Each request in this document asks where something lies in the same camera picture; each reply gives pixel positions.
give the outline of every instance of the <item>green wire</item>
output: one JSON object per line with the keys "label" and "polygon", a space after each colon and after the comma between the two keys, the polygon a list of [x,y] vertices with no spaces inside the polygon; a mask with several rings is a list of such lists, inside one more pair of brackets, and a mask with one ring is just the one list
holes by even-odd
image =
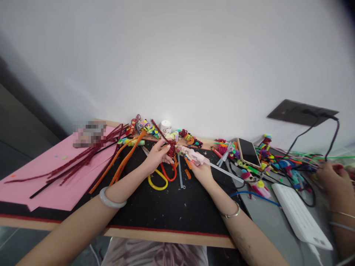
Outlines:
{"label": "green wire", "polygon": [[[294,154],[298,154],[298,155],[303,155],[305,157],[309,157],[309,158],[312,158],[312,156],[309,156],[307,154],[304,154],[304,153],[295,153],[295,152],[292,152]],[[347,158],[355,158],[355,156],[345,156],[345,157],[328,157],[329,159],[347,159]],[[325,159],[325,157],[314,157],[314,159]]]}

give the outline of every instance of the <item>blue cable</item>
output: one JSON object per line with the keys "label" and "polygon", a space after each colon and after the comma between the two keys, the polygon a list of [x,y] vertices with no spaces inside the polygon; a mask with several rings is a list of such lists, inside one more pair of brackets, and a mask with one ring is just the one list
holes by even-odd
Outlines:
{"label": "blue cable", "polygon": [[259,197],[259,198],[262,198],[263,200],[266,200],[266,201],[268,201],[268,202],[271,202],[272,204],[275,204],[276,206],[281,207],[280,204],[278,204],[278,203],[276,203],[276,202],[274,202],[274,201],[268,200],[267,198],[264,198],[264,197],[262,197],[262,196],[260,196],[260,195],[258,195],[258,194],[256,194],[256,193],[254,193],[254,192],[239,191],[239,192],[235,192],[235,193],[233,193],[233,194],[231,194],[231,195],[229,195],[229,196],[230,196],[230,197],[233,197],[233,196],[238,195],[238,194],[241,194],[241,193],[253,194],[254,196],[257,196],[257,197]]}

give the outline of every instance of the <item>wooden table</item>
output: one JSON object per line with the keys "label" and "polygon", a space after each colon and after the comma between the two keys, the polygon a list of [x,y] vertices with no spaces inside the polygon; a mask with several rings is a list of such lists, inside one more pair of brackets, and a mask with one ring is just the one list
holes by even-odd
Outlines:
{"label": "wooden table", "polygon": [[[107,126],[117,127],[120,123],[106,121]],[[147,140],[156,140],[151,135],[144,137]],[[199,139],[203,142],[202,149],[210,149],[211,146],[217,147],[214,144],[214,140]],[[186,145],[186,141],[181,139],[178,141],[179,144]],[[31,220],[15,217],[0,217],[0,226],[9,226],[17,228],[27,228],[36,230],[52,231],[59,223],[46,220]],[[177,232],[160,232],[160,231],[146,231],[146,230],[136,230],[136,229],[122,229],[122,228],[106,228],[103,233],[105,236],[123,237],[123,238],[133,238],[133,239],[143,239],[150,241],[160,241],[160,242],[172,242],[172,243],[182,243],[190,245],[205,245],[214,246],[221,248],[235,248],[234,243],[229,237],[222,236],[206,236],[206,235],[195,235],[188,233],[177,233]]]}

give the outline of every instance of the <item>white candle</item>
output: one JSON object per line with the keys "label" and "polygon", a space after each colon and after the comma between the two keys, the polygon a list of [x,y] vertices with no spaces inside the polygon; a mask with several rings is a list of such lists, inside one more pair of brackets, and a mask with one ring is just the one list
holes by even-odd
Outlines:
{"label": "white candle", "polygon": [[171,134],[171,123],[168,120],[163,120],[160,124],[160,130],[164,135]]}

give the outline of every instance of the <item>smartphone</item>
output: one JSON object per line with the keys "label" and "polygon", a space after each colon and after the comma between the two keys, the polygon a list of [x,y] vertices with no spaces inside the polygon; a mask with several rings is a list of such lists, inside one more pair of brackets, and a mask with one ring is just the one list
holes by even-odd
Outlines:
{"label": "smartphone", "polygon": [[255,168],[260,168],[261,164],[253,143],[239,138],[237,142],[241,161]]}

